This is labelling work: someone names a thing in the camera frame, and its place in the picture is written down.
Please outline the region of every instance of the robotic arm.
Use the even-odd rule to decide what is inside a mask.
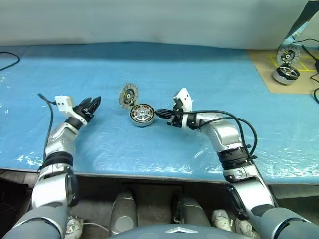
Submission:
[[[75,105],[71,96],[56,96],[55,105],[68,116],[49,136],[45,160],[32,192],[32,210],[27,212],[3,237],[63,239],[69,209],[79,201],[77,179],[73,173],[74,140],[79,129],[94,116],[101,97],[84,99]]]
[[[276,207],[237,128],[225,119],[217,120],[223,117],[222,111],[193,112],[186,88],[173,99],[173,111],[159,109],[155,114],[168,119],[168,125],[199,129],[208,136],[229,182],[226,189],[239,219],[250,221],[263,239],[317,238],[318,226],[286,208]]]

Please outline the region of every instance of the gray floor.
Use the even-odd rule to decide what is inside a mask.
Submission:
[[[22,174],[20,172],[5,172],[0,178],[17,183],[27,183],[31,187],[37,179],[36,174]],[[187,194],[194,197],[211,218],[215,209],[229,209],[229,201],[225,195],[223,184],[184,183],[169,181],[115,179],[79,177],[80,203],[72,208],[72,214],[81,216],[85,222],[94,222],[108,227],[113,201],[116,195],[129,189],[136,200],[139,226],[152,224],[168,224],[172,222],[171,205],[175,195]],[[306,196],[310,189],[304,185]],[[319,225],[319,193],[318,196],[283,198],[278,200],[280,206],[287,207],[313,223]],[[104,239],[108,233],[95,226],[85,225],[83,239]]]

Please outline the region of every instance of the white cable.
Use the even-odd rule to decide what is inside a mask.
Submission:
[[[107,232],[109,232],[109,229],[107,229],[104,226],[101,226],[100,224],[97,224],[97,223],[80,223],[80,225],[95,225],[95,226],[98,226],[98,227],[106,230]]]

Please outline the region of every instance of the table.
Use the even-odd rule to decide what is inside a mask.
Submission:
[[[126,82],[139,102],[171,109],[183,87],[194,110],[225,110],[258,133],[255,154],[268,183],[319,182],[319,107],[310,95],[270,93],[245,50],[199,46],[108,43],[0,47],[21,62],[0,72],[0,168],[35,171],[42,163],[50,112],[36,94],[102,96],[96,116],[76,139],[78,174],[224,181],[205,135],[130,123],[118,103]],[[0,55],[0,65],[13,59]],[[65,120],[55,108],[54,126]],[[246,140],[253,136],[247,127]]]

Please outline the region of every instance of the blue plastic sheet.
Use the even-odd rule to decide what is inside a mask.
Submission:
[[[145,128],[119,106],[126,82],[139,103],[171,109],[187,87],[193,109],[232,112],[257,130],[256,164],[269,183],[318,183],[319,108],[310,95],[272,94],[244,50],[112,43],[2,47],[21,62],[0,72],[0,167],[37,170],[50,112],[36,94],[102,96],[96,116],[76,139],[77,173],[223,181],[208,138],[157,118]],[[0,66],[14,60],[0,56]],[[58,112],[54,126],[65,120]],[[252,133],[244,127],[246,141]]]

